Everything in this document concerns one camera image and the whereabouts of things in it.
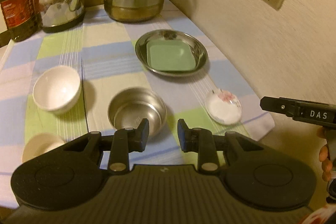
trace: hand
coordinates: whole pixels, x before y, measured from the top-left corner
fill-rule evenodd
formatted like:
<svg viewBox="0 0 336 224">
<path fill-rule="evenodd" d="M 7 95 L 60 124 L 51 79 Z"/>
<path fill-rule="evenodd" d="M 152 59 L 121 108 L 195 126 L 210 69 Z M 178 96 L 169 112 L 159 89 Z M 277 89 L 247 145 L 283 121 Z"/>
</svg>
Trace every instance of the hand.
<svg viewBox="0 0 336 224">
<path fill-rule="evenodd" d="M 325 139 L 326 136 L 324 134 L 324 128 L 319 128 L 317 131 L 317 136 L 320 138 Z M 333 167 L 333 163 L 331 160 L 329 160 L 329 149 L 328 146 L 325 145 L 321 148 L 320 150 L 320 155 L 319 155 L 319 160 L 320 162 L 322 162 L 322 170 L 323 170 L 323 174 L 322 174 L 322 179 L 324 181 L 329 181 L 331 180 L 331 169 Z"/>
</svg>

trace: kettle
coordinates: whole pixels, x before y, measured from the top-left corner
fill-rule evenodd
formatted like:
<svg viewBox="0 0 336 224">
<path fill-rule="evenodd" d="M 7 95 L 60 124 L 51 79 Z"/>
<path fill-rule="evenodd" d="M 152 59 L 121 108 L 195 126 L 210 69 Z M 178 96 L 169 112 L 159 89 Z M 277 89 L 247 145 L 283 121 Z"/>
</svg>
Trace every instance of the kettle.
<svg viewBox="0 0 336 224">
<path fill-rule="evenodd" d="M 82 0 L 34 0 L 34 5 L 47 33 L 72 28 L 83 21 L 85 14 Z"/>
</svg>

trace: oil bottle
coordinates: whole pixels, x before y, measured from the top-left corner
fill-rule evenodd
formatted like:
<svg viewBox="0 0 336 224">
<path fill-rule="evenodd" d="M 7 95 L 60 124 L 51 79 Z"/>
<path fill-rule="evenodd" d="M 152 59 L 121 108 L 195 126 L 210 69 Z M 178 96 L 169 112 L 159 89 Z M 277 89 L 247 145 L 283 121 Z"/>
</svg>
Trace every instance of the oil bottle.
<svg viewBox="0 0 336 224">
<path fill-rule="evenodd" d="M 0 0 L 1 9 L 15 42 L 27 39 L 38 29 L 33 0 Z"/>
</svg>

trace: red label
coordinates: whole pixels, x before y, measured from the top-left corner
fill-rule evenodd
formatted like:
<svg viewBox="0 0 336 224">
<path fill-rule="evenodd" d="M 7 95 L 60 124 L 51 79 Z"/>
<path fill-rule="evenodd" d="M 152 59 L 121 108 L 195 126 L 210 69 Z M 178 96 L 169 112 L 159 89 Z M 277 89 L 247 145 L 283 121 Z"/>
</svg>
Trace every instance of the red label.
<svg viewBox="0 0 336 224">
<path fill-rule="evenodd" d="M 5 0 L 1 8 L 8 28 L 16 27 L 34 15 L 33 0 Z"/>
</svg>

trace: metal bowl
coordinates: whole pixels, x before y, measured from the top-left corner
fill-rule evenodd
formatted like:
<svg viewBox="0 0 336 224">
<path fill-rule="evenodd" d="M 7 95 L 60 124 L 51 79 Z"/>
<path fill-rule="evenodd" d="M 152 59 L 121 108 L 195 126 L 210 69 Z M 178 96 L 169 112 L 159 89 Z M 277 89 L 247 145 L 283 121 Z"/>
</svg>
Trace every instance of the metal bowl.
<svg viewBox="0 0 336 224">
<path fill-rule="evenodd" d="M 152 90 L 129 88 L 110 102 L 110 123 L 115 129 L 137 128 L 143 118 L 149 121 L 149 137 L 156 135 L 166 122 L 167 110 L 163 100 Z"/>
<path fill-rule="evenodd" d="M 188 71 L 160 71 L 155 70 L 147 62 L 147 43 L 151 40 L 179 40 L 188 44 L 190 50 L 195 58 L 196 67 L 193 70 Z M 135 53 L 141 63 L 149 70 L 165 76 L 183 77 L 196 74 L 200 69 L 204 67 L 208 60 L 208 53 L 205 47 L 196 38 L 175 30 L 155 30 L 145 33 L 138 39 L 135 44 Z"/>
</svg>

